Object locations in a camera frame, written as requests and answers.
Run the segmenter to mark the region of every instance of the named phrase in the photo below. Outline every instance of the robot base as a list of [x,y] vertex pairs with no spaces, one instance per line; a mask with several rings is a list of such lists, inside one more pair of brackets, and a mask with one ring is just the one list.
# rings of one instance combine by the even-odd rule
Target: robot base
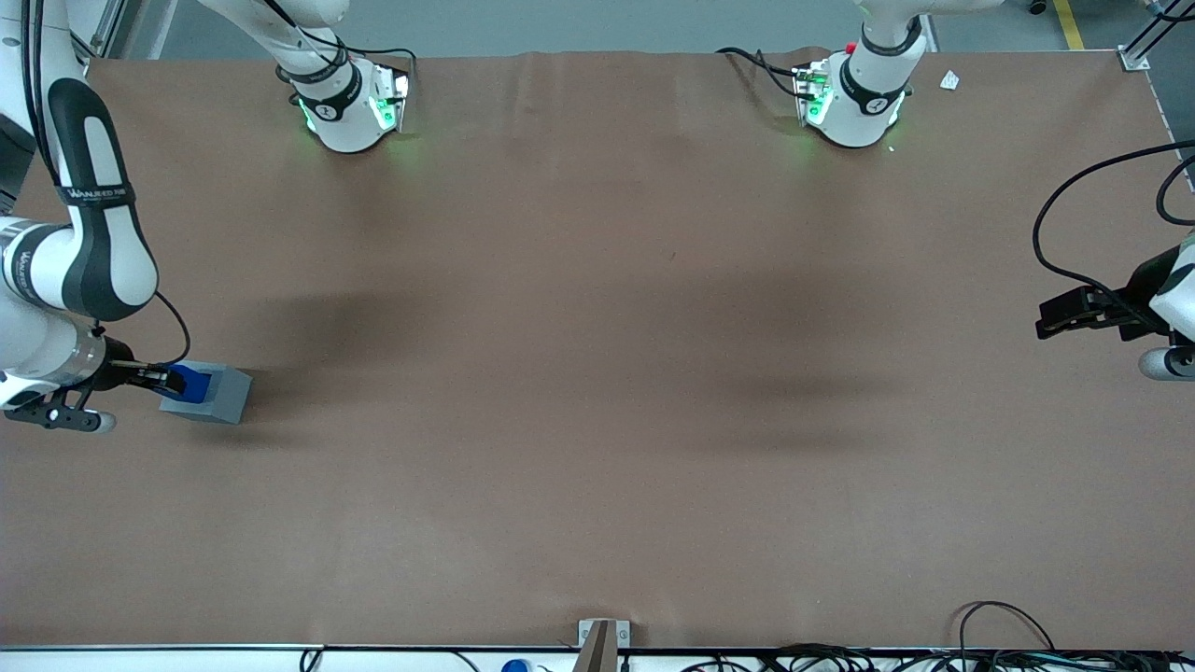
[[795,69],[796,91],[814,96],[813,100],[797,98],[797,117],[802,126],[821,132],[827,140],[844,147],[874,145],[888,127],[896,123],[905,93],[881,114],[865,115],[858,103],[842,91],[840,72],[847,54],[838,51],[823,61],[815,61],[807,69]]
[[325,147],[344,154],[368,149],[392,130],[402,132],[411,83],[407,73],[368,59],[353,59],[350,63],[361,72],[364,85],[341,118],[325,120],[324,115],[335,115],[335,110],[325,110],[324,105],[315,105],[312,110],[299,100],[307,128],[319,136]]
[[240,424],[240,416],[249,399],[249,389],[253,383],[247,373],[222,364],[190,360],[178,364],[209,377],[208,391],[198,403],[163,399],[158,410],[196,422]]

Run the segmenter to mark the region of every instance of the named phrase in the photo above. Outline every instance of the black cable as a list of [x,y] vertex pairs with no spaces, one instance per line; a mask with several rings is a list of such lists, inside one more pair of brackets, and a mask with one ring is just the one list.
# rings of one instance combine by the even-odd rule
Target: black cable
[[967,610],[967,613],[963,615],[962,621],[958,622],[958,654],[963,659],[964,670],[967,668],[967,622],[970,621],[970,617],[974,616],[976,611],[983,609],[985,606],[998,606],[1000,609],[1005,609],[1007,611],[1012,611],[1015,613],[1021,615],[1027,621],[1034,624],[1034,628],[1036,628],[1037,631],[1041,634],[1042,639],[1046,641],[1046,646],[1049,647],[1049,650],[1052,652],[1058,650],[1058,647],[1054,646],[1054,640],[1050,639],[1049,633],[1046,631],[1046,628],[1042,628],[1042,624],[1038,623],[1037,619],[1030,616],[1029,612],[1027,612],[1025,610],[1021,609],[1019,606],[1009,604],[1006,601],[980,600],[973,604],[972,607]]
[[[762,49],[756,50],[754,56],[752,56],[750,54],[748,54],[747,51],[743,51],[742,49],[740,49],[737,47],[725,47],[725,48],[718,49],[717,53],[718,54],[727,54],[728,56],[742,56],[743,59],[747,59],[747,61],[750,62],[753,66],[755,66],[758,68],[762,68],[764,72],[767,73],[767,77],[772,79],[772,83],[776,84],[776,86],[778,86],[780,88],[780,91],[784,91],[785,93],[788,93],[789,96],[792,96],[793,98],[799,98],[802,100],[815,100],[816,99],[816,97],[813,96],[811,93],[802,93],[799,91],[795,91],[795,90],[789,88],[788,86],[785,86],[784,83],[780,81],[780,78],[778,78],[776,75],[777,74],[785,74],[785,75],[792,77],[792,71],[786,71],[784,68],[780,68],[778,66],[773,66],[772,63],[768,63],[767,59],[764,57],[764,50]],[[809,63],[802,63],[802,66],[808,66],[808,65]]]
[[299,672],[314,672],[324,658],[324,649],[307,649],[299,656]]
[[170,303],[170,299],[167,299],[165,294],[163,294],[161,292],[154,292],[153,295],[157,297],[158,300],[161,301],[166,306],[166,308],[168,308],[170,312],[174,314],[174,319],[178,320],[178,326],[183,330],[183,340],[185,341],[183,346],[183,354],[178,355],[177,358],[170,361],[158,362],[157,365],[166,367],[185,360],[186,355],[191,354],[191,330],[186,328],[186,320],[183,319],[183,314],[178,312],[178,308],[174,307],[174,304]]
[[482,672],[482,670],[477,666],[476,662],[473,662],[468,658],[465,658],[465,654],[460,653],[459,650],[454,650],[454,652],[452,652],[452,654],[455,655],[456,658],[464,660],[465,665],[468,665],[470,670],[472,670],[473,672]]
[[45,130],[45,117],[42,116],[42,16],[44,0],[24,0],[20,4],[20,66],[25,88],[25,110],[29,114],[30,128],[37,153],[45,163],[45,170],[55,187],[62,184],[59,170],[50,157],[50,141]]
[[707,662],[698,662],[697,665],[690,665],[688,667],[681,670],[680,672],[704,672],[704,668],[711,665],[717,665],[719,668],[725,666],[731,670],[737,670],[739,672],[756,672],[755,670],[752,670],[750,667],[747,667],[741,662],[735,662],[734,660],[719,660],[719,659],[713,659]]
[[1183,140],[1181,142],[1169,142],[1166,145],[1158,145],[1156,147],[1147,147],[1145,149],[1138,149],[1135,152],[1129,152],[1127,154],[1121,154],[1119,157],[1113,157],[1110,159],[1104,159],[1104,160],[1102,160],[1102,161],[1099,161],[1097,164],[1092,164],[1092,165],[1083,169],[1081,171],[1074,173],[1073,176],[1071,176],[1071,178],[1068,178],[1066,182],[1064,182],[1058,189],[1054,190],[1053,194],[1050,194],[1049,198],[1046,200],[1046,204],[1042,206],[1041,212],[1037,213],[1037,219],[1034,221],[1032,244],[1034,244],[1034,255],[1037,257],[1037,263],[1040,263],[1044,269],[1049,270],[1050,273],[1061,275],[1062,277],[1070,277],[1071,280],[1077,280],[1079,282],[1083,282],[1084,285],[1090,285],[1090,286],[1095,287],[1096,289],[1098,289],[1099,292],[1102,292],[1108,298],[1109,301],[1116,304],[1116,306],[1119,308],[1121,308],[1126,313],[1133,316],[1142,325],[1145,325],[1145,326],[1147,326],[1150,329],[1153,329],[1153,330],[1158,330],[1158,331],[1166,331],[1166,330],[1169,330],[1168,326],[1156,323],[1152,318],[1145,316],[1141,311],[1139,311],[1135,307],[1133,307],[1132,305],[1129,305],[1126,300],[1121,299],[1120,295],[1116,294],[1116,292],[1111,291],[1108,286],[1103,285],[1098,280],[1095,280],[1093,277],[1087,276],[1087,275],[1083,275],[1081,273],[1076,273],[1073,270],[1065,269],[1065,268],[1062,268],[1060,265],[1056,265],[1056,264],[1049,262],[1046,258],[1046,255],[1042,252],[1041,230],[1042,230],[1042,222],[1046,220],[1046,213],[1048,213],[1049,209],[1054,206],[1054,202],[1058,201],[1059,196],[1061,196],[1064,191],[1066,191],[1067,189],[1070,189],[1072,184],[1074,184],[1076,182],[1083,179],[1084,177],[1086,177],[1086,176],[1089,176],[1089,175],[1091,175],[1091,173],[1093,173],[1093,172],[1096,172],[1098,170],[1103,170],[1103,169],[1105,169],[1108,166],[1113,166],[1113,165],[1116,165],[1116,164],[1120,164],[1120,163],[1124,163],[1124,161],[1128,161],[1128,160],[1132,160],[1132,159],[1139,159],[1141,157],[1148,157],[1151,154],[1158,154],[1158,153],[1162,153],[1162,152],[1171,152],[1173,149],[1183,149],[1183,148],[1187,148],[1187,147],[1195,147],[1195,140]]
[[[412,65],[416,61],[415,51],[411,51],[410,49],[404,49],[402,47],[398,47],[398,48],[394,48],[394,49],[357,49],[355,47],[349,47],[349,45],[344,44],[339,39],[337,39],[336,42],[330,42],[327,39],[324,39],[323,37],[317,37],[317,36],[307,32],[306,29],[304,29],[294,19],[292,19],[290,14],[287,14],[286,10],[283,10],[282,7],[280,7],[278,4],[275,0],[263,0],[263,1],[266,4],[266,6],[270,7],[270,10],[274,11],[275,14],[277,14],[283,22],[286,22],[287,25],[289,25],[290,28],[293,28],[293,29],[298,30],[299,32],[301,32],[304,35],[304,37],[306,37],[307,39],[312,39],[314,42],[319,42],[320,44],[325,44],[327,47],[336,47],[337,49],[344,49],[347,51],[351,51],[354,54],[360,54],[362,56],[366,56],[368,54],[406,54],[407,56],[411,57],[411,63]],[[327,65],[332,65],[332,62],[329,61],[323,54],[320,54],[318,49],[315,50],[315,54],[318,54],[320,59],[324,59],[324,62],[326,62]]]
[[1166,179],[1162,182],[1162,187],[1158,188],[1158,196],[1154,198],[1154,209],[1158,210],[1158,216],[1170,224],[1176,224],[1178,226],[1195,226],[1195,219],[1182,219],[1170,214],[1170,210],[1166,209],[1166,193],[1170,191],[1170,185],[1173,184],[1175,181],[1178,179],[1178,176],[1181,176],[1183,171],[1193,164],[1195,164],[1195,154],[1175,166],[1175,170],[1170,171]]
[[749,51],[747,51],[744,49],[740,49],[737,47],[723,47],[722,49],[718,49],[717,51],[715,51],[715,54],[733,54],[735,56],[742,56],[743,59],[747,59],[748,61],[755,63],[756,67],[768,68],[770,71],[774,72],[776,74],[786,74],[789,77],[792,77],[792,71],[786,71],[786,69],[784,69],[784,68],[782,68],[779,66],[773,66],[773,65],[768,63],[767,61],[762,61],[761,62],[760,60],[756,60],[758,59],[756,54],[760,54],[760,53],[761,53],[761,50],[756,51],[755,54],[752,54],[752,53],[749,53]]
[[415,51],[411,51],[410,49],[405,49],[403,47],[396,47],[393,49],[360,49],[357,47],[349,47],[348,44],[344,44],[343,42],[339,42],[339,43],[337,43],[337,42],[329,42],[329,41],[324,39],[323,37],[315,37],[314,35],[307,32],[306,30],[304,30],[301,28],[299,29],[299,31],[302,32],[304,35],[306,35],[308,38],[314,39],[315,42],[319,42],[321,44],[329,44],[331,47],[342,47],[347,51],[353,51],[354,54],[360,54],[362,56],[368,56],[369,54],[406,54],[407,56],[410,56],[411,63],[415,63],[415,61],[418,60],[416,57],[416,55],[415,55]]

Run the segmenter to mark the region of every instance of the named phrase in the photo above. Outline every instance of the blue object in gray box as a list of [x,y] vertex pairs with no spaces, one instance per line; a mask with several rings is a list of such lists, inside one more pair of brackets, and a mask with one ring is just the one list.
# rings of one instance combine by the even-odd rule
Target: blue object in gray box
[[243,371],[222,364],[183,360],[180,366],[198,375],[208,378],[208,390],[203,399],[188,403],[176,399],[163,399],[158,410],[177,415],[196,422],[214,422],[217,424],[240,424],[240,416],[249,399],[249,387],[253,378]]

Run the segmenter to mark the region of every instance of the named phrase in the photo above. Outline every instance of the brown paper sheet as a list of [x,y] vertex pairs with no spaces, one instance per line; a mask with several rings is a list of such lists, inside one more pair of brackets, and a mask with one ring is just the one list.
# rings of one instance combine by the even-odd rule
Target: brown paper sheet
[[[1189,643],[1195,389],[1034,335],[1041,202],[1168,139],[1113,54],[927,56],[862,151],[741,61],[529,54],[421,62],[412,135],[335,155],[271,69],[92,68],[194,355],[257,385],[238,428],[0,424],[4,641],[944,644],[1005,599]],[[1172,165],[1079,184],[1048,252],[1119,286]]]

